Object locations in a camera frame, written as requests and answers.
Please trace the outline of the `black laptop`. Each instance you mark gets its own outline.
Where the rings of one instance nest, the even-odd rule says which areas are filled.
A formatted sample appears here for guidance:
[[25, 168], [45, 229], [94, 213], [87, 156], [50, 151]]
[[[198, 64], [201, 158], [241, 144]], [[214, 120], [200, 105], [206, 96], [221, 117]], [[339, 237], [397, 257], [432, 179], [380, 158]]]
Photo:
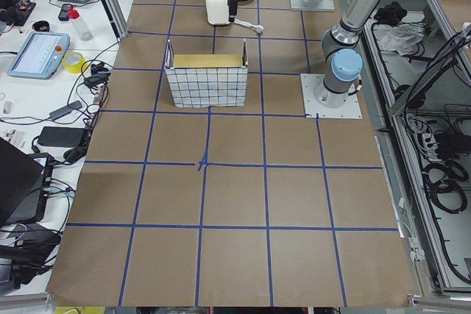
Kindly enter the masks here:
[[43, 219], [52, 172], [50, 154], [25, 154], [1, 139], [2, 226]]

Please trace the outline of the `clear bottle red cap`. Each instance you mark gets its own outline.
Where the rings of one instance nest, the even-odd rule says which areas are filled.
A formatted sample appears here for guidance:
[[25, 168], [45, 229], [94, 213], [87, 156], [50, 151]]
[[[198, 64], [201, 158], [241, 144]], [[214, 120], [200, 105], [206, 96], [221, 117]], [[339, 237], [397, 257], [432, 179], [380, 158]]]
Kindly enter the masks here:
[[80, 16], [79, 12], [72, 6], [68, 6], [68, 17], [81, 40], [88, 41], [93, 39], [92, 32], [88, 25]]

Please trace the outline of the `wooden board in basket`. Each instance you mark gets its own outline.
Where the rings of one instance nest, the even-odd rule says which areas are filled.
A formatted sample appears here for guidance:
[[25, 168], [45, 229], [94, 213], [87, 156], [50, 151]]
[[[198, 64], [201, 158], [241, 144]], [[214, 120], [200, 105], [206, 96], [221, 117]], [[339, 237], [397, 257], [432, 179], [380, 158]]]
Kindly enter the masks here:
[[237, 68], [247, 61], [240, 54], [176, 54], [174, 68]]

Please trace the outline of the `blue teach pendant near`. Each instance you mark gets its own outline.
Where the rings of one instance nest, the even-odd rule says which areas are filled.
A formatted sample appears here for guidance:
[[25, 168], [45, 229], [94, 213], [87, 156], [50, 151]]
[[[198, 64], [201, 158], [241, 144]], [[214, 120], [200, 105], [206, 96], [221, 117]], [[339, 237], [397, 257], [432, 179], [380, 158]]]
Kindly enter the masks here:
[[70, 45], [66, 33], [32, 32], [16, 55], [7, 74], [13, 77], [49, 79], [58, 69]]

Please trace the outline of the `black remote phone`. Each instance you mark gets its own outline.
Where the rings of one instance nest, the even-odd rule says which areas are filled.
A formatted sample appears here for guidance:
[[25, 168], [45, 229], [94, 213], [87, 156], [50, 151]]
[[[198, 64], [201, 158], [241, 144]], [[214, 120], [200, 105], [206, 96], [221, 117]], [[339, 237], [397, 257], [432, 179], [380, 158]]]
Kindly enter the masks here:
[[71, 4], [65, 3], [61, 6], [60, 12], [58, 15], [58, 20], [61, 22], [69, 21], [69, 10], [72, 9], [73, 6]]

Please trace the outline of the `black power adapter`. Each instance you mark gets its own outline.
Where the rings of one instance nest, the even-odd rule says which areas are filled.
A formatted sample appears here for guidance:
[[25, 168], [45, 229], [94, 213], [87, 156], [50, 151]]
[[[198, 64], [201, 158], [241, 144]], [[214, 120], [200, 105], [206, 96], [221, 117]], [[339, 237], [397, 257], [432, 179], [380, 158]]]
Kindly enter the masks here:
[[45, 126], [39, 134], [38, 144], [50, 147], [77, 147], [86, 130], [76, 127]]

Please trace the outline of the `white toaster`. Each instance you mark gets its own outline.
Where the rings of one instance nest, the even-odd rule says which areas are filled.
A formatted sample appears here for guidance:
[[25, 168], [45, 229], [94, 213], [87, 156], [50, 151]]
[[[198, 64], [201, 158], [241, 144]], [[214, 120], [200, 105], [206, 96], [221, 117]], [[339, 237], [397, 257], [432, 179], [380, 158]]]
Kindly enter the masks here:
[[229, 22], [228, 0], [205, 0], [208, 23], [225, 26]]

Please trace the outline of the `yellow tape roll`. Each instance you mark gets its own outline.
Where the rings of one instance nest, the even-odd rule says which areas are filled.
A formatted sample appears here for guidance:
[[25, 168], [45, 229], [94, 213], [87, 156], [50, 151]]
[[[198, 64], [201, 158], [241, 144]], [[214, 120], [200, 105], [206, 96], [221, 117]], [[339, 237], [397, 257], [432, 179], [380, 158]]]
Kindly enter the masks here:
[[85, 58], [80, 52], [71, 51], [64, 55], [61, 63], [67, 72], [80, 74], [84, 68]]

